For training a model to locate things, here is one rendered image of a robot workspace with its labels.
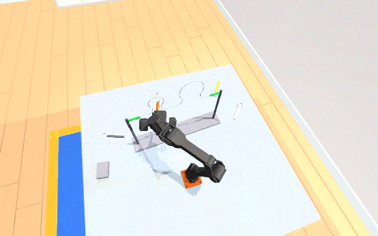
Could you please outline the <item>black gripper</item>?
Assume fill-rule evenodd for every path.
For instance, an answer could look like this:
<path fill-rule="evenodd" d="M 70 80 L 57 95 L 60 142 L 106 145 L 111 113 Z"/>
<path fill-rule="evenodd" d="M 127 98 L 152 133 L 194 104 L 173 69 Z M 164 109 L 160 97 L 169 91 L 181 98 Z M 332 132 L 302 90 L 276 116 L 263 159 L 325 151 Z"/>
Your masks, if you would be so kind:
<path fill-rule="evenodd" d="M 148 127 L 150 127 L 150 126 L 147 124 L 147 120 L 148 120 L 147 118 L 140 118 L 139 119 L 139 130 L 140 131 L 148 131 Z M 174 125 L 176 127 L 177 120 L 174 117 L 169 117 L 169 122 L 167 122 L 165 125 L 167 125 L 168 123 L 171 123 L 172 125 Z"/>

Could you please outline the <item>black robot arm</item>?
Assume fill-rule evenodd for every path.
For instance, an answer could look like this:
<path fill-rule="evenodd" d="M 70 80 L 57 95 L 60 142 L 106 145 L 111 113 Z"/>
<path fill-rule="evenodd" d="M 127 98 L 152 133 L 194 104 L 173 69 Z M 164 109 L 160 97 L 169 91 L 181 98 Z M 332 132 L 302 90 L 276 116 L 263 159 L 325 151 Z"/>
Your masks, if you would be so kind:
<path fill-rule="evenodd" d="M 155 133 L 157 133 L 161 141 L 176 149 L 183 149 L 204 166 L 198 167 L 196 164 L 190 163 L 185 171 L 188 181 L 190 183 L 195 183 L 199 180 L 199 177 L 209 177 L 212 182 L 220 183 L 227 171 L 223 162 L 217 160 L 213 155 L 209 155 L 187 140 L 185 134 L 180 129 L 176 128 L 171 123 L 165 125 L 166 123 L 165 110 L 155 110 L 152 112 L 152 116 L 147 120 L 147 124 Z M 171 131 L 169 131 L 170 128 L 172 128 Z"/>

